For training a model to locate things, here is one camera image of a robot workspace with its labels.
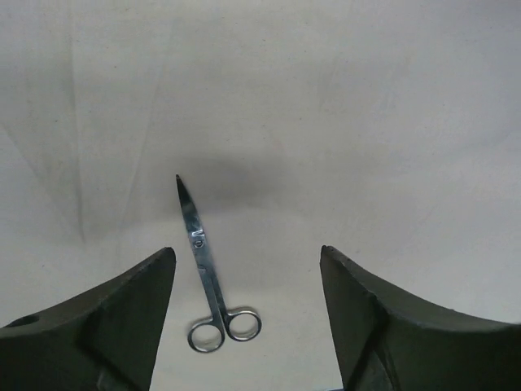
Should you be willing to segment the beige surgical wrap cloth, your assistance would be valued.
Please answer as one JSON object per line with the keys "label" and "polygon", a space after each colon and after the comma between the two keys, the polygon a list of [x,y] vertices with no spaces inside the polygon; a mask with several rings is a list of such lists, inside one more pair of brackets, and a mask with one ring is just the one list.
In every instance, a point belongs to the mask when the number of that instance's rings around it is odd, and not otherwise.
{"label": "beige surgical wrap cloth", "polygon": [[[210,354],[177,175],[262,320]],[[2,323],[169,246],[154,390],[326,390],[323,245],[520,320],[519,2],[2,2]]]}

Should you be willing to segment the steel surgical scissors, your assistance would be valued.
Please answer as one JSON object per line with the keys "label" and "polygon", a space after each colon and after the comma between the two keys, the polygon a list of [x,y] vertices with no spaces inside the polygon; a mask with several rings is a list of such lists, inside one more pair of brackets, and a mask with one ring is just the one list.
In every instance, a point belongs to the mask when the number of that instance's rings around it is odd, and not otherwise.
{"label": "steel surgical scissors", "polygon": [[[261,332],[261,317],[252,307],[229,309],[226,306],[209,247],[208,237],[195,202],[180,175],[176,176],[176,183],[187,237],[210,310],[210,315],[207,318],[198,319],[192,323],[187,333],[187,343],[197,353],[210,354],[220,349],[226,338],[237,342],[250,341]],[[245,332],[235,332],[231,324],[236,318],[243,315],[253,318],[255,326]],[[198,342],[195,339],[196,331],[202,327],[212,327],[218,330],[219,338],[215,344]]]}

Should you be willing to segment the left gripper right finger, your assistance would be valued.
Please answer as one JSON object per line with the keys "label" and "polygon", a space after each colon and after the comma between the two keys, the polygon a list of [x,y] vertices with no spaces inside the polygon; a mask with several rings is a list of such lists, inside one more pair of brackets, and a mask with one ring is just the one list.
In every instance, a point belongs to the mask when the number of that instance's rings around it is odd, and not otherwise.
{"label": "left gripper right finger", "polygon": [[518,390],[520,326],[444,308],[321,250],[345,390]]}

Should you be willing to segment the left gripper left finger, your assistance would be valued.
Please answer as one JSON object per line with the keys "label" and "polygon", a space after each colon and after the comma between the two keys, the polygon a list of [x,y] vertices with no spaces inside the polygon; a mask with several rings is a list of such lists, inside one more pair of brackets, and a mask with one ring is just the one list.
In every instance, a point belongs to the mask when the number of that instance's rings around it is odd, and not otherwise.
{"label": "left gripper left finger", "polygon": [[1,329],[3,390],[148,390],[176,255],[162,248],[123,274]]}

